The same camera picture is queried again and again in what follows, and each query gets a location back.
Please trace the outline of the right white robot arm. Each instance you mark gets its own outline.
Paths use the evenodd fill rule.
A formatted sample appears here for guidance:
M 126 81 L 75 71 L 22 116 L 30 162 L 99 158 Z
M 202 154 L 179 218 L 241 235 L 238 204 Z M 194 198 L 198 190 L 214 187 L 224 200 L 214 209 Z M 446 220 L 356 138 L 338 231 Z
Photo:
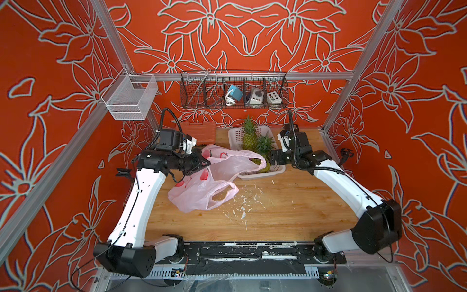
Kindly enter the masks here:
M 344 231 L 329 232 L 315 240 L 318 256 L 361 250 L 376 254 L 391 247 L 402 237 L 402 210 L 393 199 L 385 200 L 346 174 L 330 155 L 316 152 L 274 150 L 273 164 L 290 164 L 324 182 L 351 208 L 358 218 L 356 225 Z

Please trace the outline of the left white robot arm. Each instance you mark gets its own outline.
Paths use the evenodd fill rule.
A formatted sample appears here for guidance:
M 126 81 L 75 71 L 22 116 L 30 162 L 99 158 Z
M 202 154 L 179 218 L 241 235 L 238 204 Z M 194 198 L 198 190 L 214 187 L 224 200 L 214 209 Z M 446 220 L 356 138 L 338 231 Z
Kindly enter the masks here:
M 137 158 L 135 182 L 126 207 L 105 243 L 98 243 L 93 255 L 107 271 L 145 278 L 162 260 L 176 263 L 184 257 L 182 236 L 166 234 L 146 243 L 145 232 L 154 202 L 168 175 L 179 170 L 192 175 L 210 166 L 199 149 L 186 155 L 144 150 Z

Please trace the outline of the white perforated plastic basket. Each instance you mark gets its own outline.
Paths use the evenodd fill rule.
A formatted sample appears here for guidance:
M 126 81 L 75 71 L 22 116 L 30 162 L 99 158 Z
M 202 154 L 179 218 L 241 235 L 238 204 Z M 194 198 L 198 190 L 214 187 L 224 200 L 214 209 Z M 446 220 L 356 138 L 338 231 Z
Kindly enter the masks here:
M 256 132 L 259 136 L 268 136 L 270 138 L 273 138 L 274 143 L 272 144 L 272 147 L 275 150 L 278 149 L 276 138 L 274 137 L 271 129 L 268 126 L 260 125 L 257 127 Z M 243 150 L 243 136 L 243 128 L 233 128 L 228 131 L 229 146 L 231 150 Z M 284 165 L 272 165 L 268 172 L 243 172 L 239 174 L 238 177 L 242 180 L 257 180 L 260 178 L 267 178 L 284 173 L 285 170 L 286 167 Z

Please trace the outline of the pink plastic bag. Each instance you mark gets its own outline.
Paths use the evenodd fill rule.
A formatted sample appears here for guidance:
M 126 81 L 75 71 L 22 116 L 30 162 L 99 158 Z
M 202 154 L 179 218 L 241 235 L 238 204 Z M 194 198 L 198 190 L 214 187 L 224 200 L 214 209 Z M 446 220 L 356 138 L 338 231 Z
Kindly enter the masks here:
M 169 200 L 183 213 L 213 210 L 233 199 L 239 192 L 234 180 L 243 172 L 257 172 L 267 162 L 249 150 L 231 150 L 215 145 L 202 149 L 210 166 L 186 176 L 168 193 Z

